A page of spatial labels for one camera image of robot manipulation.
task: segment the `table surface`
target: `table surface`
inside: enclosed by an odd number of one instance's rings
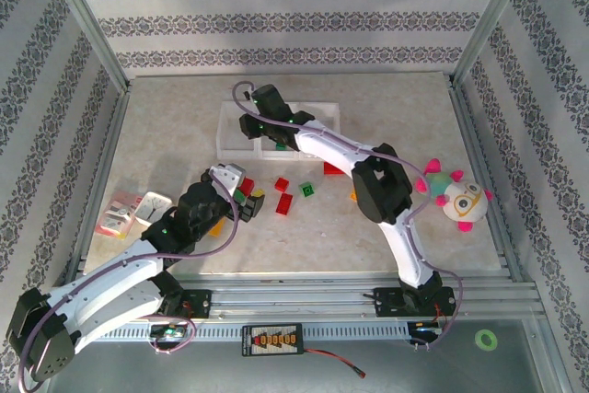
[[[276,85],[287,101],[340,104],[341,132],[371,145],[388,143],[397,154],[424,167],[437,157],[444,170],[472,170],[441,73],[378,75],[260,75],[145,77],[133,81],[129,106],[101,205],[115,191],[143,195],[155,191],[175,202],[202,172],[218,163],[215,136],[222,101],[231,87],[249,79]],[[263,188],[260,214],[241,223],[234,243],[206,260],[184,260],[176,275],[240,272],[394,272],[397,264],[380,229],[350,200],[352,182],[324,176],[321,162],[239,161]],[[287,216],[274,212],[280,193],[274,182],[290,180],[295,197]],[[315,195],[304,198],[298,185],[310,181]],[[413,192],[414,207],[422,196]],[[417,220],[429,260],[452,270],[496,270],[497,252],[486,220],[470,233],[457,230],[443,211],[430,204]],[[94,234],[86,272],[125,250],[145,229],[134,223],[124,240]],[[220,237],[207,236],[197,251],[216,248]]]

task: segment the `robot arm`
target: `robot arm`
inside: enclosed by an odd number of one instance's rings
[[[249,197],[238,206],[238,214],[233,214],[229,197],[212,181],[211,172],[232,196],[245,176],[245,171],[236,165],[208,169],[201,182],[192,184],[179,198],[178,207],[170,208],[118,257],[47,295],[33,288],[18,299],[6,338],[20,356],[41,317],[76,287],[122,261],[121,267],[91,281],[42,325],[27,359],[27,368],[35,381],[54,376],[90,342],[131,320],[155,313],[181,315],[184,291],[166,271],[174,260],[154,255],[190,254],[195,243],[221,218],[238,216],[247,222],[258,214],[264,201],[263,195]],[[143,255],[147,256],[131,261],[132,257]]]
[[[262,117],[302,127],[295,129],[260,122],[255,116],[244,114],[239,121],[242,133],[249,139],[268,136],[276,143],[317,156],[348,175],[353,180],[360,210],[378,224],[395,256],[408,310],[416,312],[430,303],[442,287],[442,280],[438,272],[423,264],[410,245],[409,234],[415,248],[422,254],[415,225],[409,221],[410,233],[405,227],[412,192],[407,174],[400,164],[365,153],[397,156],[395,150],[388,144],[372,147],[354,142],[304,111],[293,114],[273,85],[260,87],[251,96],[246,93],[246,98],[253,100]]]

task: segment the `red lego brick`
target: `red lego brick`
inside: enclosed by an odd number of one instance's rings
[[[278,201],[278,206],[276,207],[276,213],[287,215],[288,210],[291,208],[291,202],[293,202],[293,196],[289,193],[283,193]]]
[[[274,188],[276,188],[280,192],[286,192],[286,189],[288,188],[288,183],[289,183],[288,179],[283,179],[282,177],[280,177],[276,181]]]
[[[251,195],[251,192],[254,190],[254,180],[253,179],[249,179],[248,177],[245,177],[243,179],[243,183],[241,183],[241,186],[239,186],[239,190],[241,191],[241,193],[243,193],[246,197],[248,197],[249,195]]]
[[[343,175],[343,170],[337,169],[330,163],[323,163],[323,175]]]

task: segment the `green tape roll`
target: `green tape roll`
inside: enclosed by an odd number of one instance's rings
[[[487,341],[491,342],[483,342],[483,337],[487,337]],[[475,344],[477,344],[477,347],[479,347],[481,350],[484,350],[485,352],[492,352],[497,348],[497,337],[492,331],[482,329],[475,334]]]

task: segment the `red cable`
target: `red cable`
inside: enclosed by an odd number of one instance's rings
[[[348,365],[355,374],[357,374],[361,379],[364,379],[366,377],[366,373],[363,372],[362,370],[360,370],[356,365],[353,364],[352,361],[348,361],[345,358],[342,358],[341,356],[338,356],[335,353],[332,352],[328,352],[326,350],[317,350],[317,349],[305,349],[306,353],[316,353],[316,354],[322,354],[324,356],[329,356],[331,358],[335,358],[339,361],[342,361],[344,364]]]

